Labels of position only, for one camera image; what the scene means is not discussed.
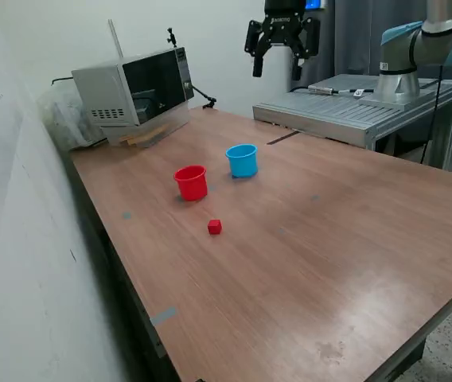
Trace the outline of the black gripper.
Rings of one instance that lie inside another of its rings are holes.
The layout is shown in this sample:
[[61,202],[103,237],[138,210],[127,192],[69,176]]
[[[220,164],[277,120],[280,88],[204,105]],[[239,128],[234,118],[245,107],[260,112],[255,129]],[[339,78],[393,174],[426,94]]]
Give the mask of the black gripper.
[[306,0],[266,0],[263,23],[249,21],[244,51],[253,58],[254,77],[262,76],[270,44],[284,44],[292,51],[291,79],[301,79],[300,61],[318,55],[321,29],[318,19],[303,19],[305,11]]

